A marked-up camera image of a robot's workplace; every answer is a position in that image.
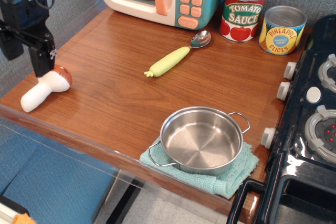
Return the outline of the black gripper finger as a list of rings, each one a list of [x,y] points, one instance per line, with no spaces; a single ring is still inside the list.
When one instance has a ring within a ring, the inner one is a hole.
[[[55,68],[56,50],[28,48],[35,76],[40,78]]]

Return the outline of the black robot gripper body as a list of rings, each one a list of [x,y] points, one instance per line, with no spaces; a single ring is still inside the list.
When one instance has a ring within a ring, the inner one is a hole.
[[[46,26],[54,0],[1,0],[1,50],[8,60],[33,50],[33,59],[56,56],[54,37]]]

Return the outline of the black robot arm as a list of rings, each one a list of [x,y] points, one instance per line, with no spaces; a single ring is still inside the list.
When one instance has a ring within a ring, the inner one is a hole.
[[[46,26],[54,0],[1,0],[1,50],[14,60],[27,46],[36,77],[55,67],[54,37]]]

